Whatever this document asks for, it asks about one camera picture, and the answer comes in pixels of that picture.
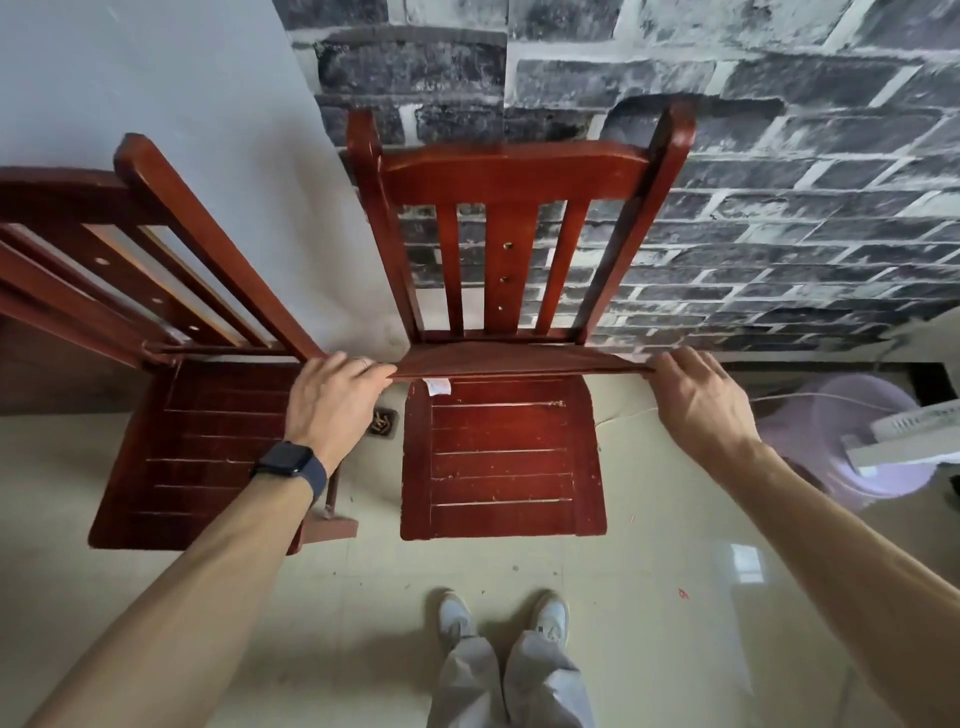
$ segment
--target brick wall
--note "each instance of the brick wall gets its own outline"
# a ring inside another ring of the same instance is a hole
[[[645,145],[676,96],[694,153],[591,343],[635,353],[838,351],[960,303],[960,0],[275,0],[320,114],[376,109],[387,145]],[[556,326],[619,204],[595,203]],[[524,323],[561,205],[540,212]],[[432,208],[402,211],[442,285]],[[482,206],[460,209],[466,285]]]

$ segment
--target red wooden chair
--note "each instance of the red wooden chair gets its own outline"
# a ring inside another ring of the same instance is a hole
[[[609,141],[465,146],[386,154],[372,113],[352,111],[348,152],[411,349],[397,378],[454,377],[407,396],[400,535],[603,534],[607,519],[582,374],[642,368],[584,348],[693,141],[686,108],[649,149]],[[540,205],[566,201],[540,315],[518,327]],[[625,200],[571,328],[552,328],[593,200]],[[457,205],[486,206],[484,327],[464,328]],[[450,330],[424,330],[397,206],[435,206]]]
[[[0,169],[0,313],[153,373],[89,543],[181,550],[283,436],[299,370],[186,357],[324,353],[149,139],[128,134],[114,169]],[[175,234],[246,314],[154,228]],[[325,509],[304,519],[291,552],[356,535],[356,521],[334,516],[336,493],[335,473]]]

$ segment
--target trouser leg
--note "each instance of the trouser leg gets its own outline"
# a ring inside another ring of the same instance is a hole
[[[427,728],[505,728],[500,667],[482,637],[460,640],[446,657]]]
[[[503,678],[514,728],[593,728],[593,710],[580,670],[539,632],[516,641]]]

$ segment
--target power cord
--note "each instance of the power cord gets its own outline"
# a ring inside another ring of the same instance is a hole
[[[870,407],[870,409],[875,409],[878,412],[883,412],[886,415],[893,415],[900,410],[890,409],[889,407],[880,407],[876,404],[870,404],[868,401],[854,400],[850,397],[844,397],[843,395],[832,395],[829,392],[791,392],[785,395],[766,395],[765,397],[753,397],[750,401],[765,401],[765,400],[789,400],[792,397],[829,397],[832,400],[843,400],[848,401],[853,404],[859,404],[861,407]],[[629,420],[631,417],[636,417],[638,415],[645,415],[648,412],[656,412],[656,407],[650,407],[649,409],[641,409],[639,412],[631,412],[629,415],[613,415],[606,420],[601,420],[596,424],[597,427],[600,425],[606,425],[607,423],[619,422],[620,420]]]

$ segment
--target human hand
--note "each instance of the human hand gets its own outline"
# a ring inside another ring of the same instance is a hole
[[[327,475],[333,474],[363,437],[376,398],[395,371],[393,364],[351,359],[343,352],[311,359],[290,390],[284,439],[313,449]]]
[[[760,442],[747,393],[712,354],[682,347],[659,354],[651,364],[653,373],[644,376],[657,398],[660,421],[708,473]]]

